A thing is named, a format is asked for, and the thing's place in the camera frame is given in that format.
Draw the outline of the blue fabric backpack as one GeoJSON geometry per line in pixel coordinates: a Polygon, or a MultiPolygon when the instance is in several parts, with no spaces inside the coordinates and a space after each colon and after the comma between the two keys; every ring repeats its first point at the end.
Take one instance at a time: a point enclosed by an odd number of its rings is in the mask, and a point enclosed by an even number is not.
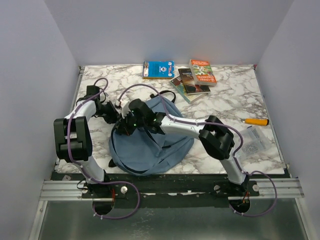
{"type": "MultiPolygon", "coordinates": [[[[154,96],[145,102],[153,112],[168,111],[182,117],[173,100],[154,96]]],[[[192,137],[180,134],[153,134],[137,128],[132,135],[119,135],[113,127],[109,153],[121,170],[136,176],[160,174],[180,163],[194,144],[192,137]]]]}

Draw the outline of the orange white paperback book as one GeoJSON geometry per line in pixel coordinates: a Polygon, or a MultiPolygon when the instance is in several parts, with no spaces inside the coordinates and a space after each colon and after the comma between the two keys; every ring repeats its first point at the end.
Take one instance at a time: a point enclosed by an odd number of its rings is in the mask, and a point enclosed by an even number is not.
{"type": "Polygon", "coordinates": [[[189,68],[197,85],[215,87],[217,80],[209,61],[191,59],[189,68]]]}

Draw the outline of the yellow handled screwdriver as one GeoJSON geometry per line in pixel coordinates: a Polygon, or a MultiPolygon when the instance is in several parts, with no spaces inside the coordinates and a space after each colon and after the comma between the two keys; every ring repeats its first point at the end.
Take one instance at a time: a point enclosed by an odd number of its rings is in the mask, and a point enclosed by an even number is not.
{"type": "Polygon", "coordinates": [[[248,125],[268,126],[270,121],[268,119],[246,118],[241,120],[242,123],[248,125]]]}

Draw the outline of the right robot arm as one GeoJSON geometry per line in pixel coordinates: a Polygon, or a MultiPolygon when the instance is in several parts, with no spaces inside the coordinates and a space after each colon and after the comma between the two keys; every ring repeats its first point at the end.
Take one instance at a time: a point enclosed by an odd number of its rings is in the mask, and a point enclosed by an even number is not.
{"type": "Polygon", "coordinates": [[[236,130],[224,125],[211,115],[205,120],[187,119],[164,112],[154,112],[140,99],[131,102],[117,100],[115,107],[121,110],[118,132],[132,135],[137,128],[151,134],[178,134],[200,140],[206,153],[221,162],[230,185],[230,191],[241,196],[248,190],[249,176],[231,153],[235,146],[233,132],[236,130]]]}

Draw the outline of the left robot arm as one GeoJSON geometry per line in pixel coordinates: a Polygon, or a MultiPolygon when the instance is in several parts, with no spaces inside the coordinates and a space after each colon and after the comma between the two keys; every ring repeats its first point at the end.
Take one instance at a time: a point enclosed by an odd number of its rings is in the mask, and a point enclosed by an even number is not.
{"type": "Polygon", "coordinates": [[[104,89],[89,85],[86,95],[78,100],[75,108],[64,118],[53,122],[56,155],[76,166],[88,184],[94,184],[93,191],[101,198],[107,197],[111,185],[105,181],[105,171],[93,157],[93,142],[88,126],[92,117],[103,118],[107,124],[114,124],[119,114],[114,105],[101,100],[104,89]]]}

